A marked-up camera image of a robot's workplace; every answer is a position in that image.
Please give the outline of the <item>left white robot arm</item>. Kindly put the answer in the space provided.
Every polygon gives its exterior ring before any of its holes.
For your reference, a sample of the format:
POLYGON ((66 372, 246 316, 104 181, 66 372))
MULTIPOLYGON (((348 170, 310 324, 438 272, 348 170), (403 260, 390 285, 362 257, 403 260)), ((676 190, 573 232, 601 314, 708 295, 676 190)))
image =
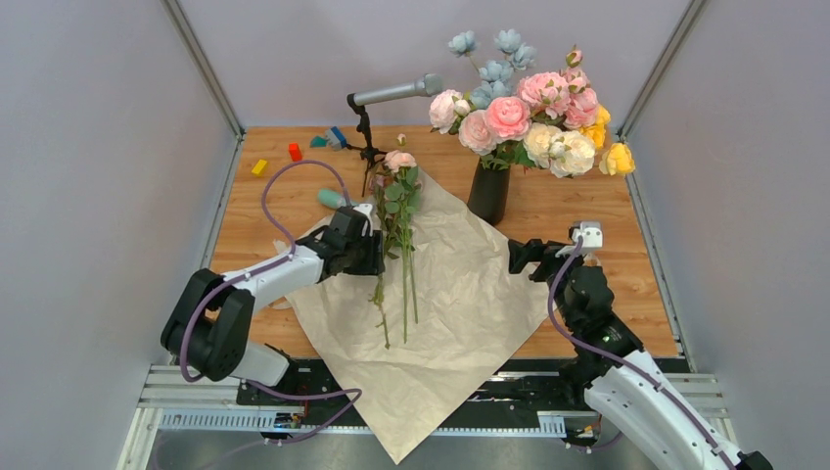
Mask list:
POLYGON ((330 277, 381 274, 383 235, 373 223, 374 211, 371 204, 339 208, 328 224, 274 258, 224 274, 196 271, 161 331, 161 345, 199 377, 257 382, 273 402, 292 402, 300 391, 300 378, 290 371, 293 361, 251 341, 253 317, 330 277))

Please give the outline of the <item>peach paper bouquet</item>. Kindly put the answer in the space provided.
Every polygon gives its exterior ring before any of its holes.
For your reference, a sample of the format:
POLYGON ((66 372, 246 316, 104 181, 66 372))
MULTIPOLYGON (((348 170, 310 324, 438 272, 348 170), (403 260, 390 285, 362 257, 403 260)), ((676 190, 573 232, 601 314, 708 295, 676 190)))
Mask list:
POLYGON ((507 269, 507 235, 481 221, 433 178, 413 223, 412 293, 399 261, 384 302, 370 278, 337 276, 267 310, 261 336, 290 353, 320 355, 394 463, 423 442, 499 366, 550 357, 546 292, 507 269))

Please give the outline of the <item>flower stems bunch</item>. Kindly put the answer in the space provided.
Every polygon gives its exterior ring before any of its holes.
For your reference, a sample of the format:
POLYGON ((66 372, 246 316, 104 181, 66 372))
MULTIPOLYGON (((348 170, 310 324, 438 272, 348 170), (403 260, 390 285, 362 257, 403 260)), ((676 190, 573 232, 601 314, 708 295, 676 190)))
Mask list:
POLYGON ((383 235, 382 258, 401 262, 402 341, 407 342, 409 324, 419 322, 412 222, 420 209, 422 182, 415 157, 405 149, 407 136, 398 134, 396 144, 373 167, 369 189, 383 235))

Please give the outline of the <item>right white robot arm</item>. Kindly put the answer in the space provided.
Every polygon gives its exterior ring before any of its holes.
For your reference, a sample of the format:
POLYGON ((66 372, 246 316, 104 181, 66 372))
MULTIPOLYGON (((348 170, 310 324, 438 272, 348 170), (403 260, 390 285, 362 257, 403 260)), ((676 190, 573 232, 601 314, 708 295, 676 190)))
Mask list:
POLYGON ((586 264, 582 237, 569 246, 539 239, 507 246, 510 273, 535 264, 529 279, 546 283, 551 323, 575 348, 558 384, 564 404, 608 419, 660 469, 771 468, 760 451, 724 437, 667 379, 614 312, 614 293, 602 266, 586 264))

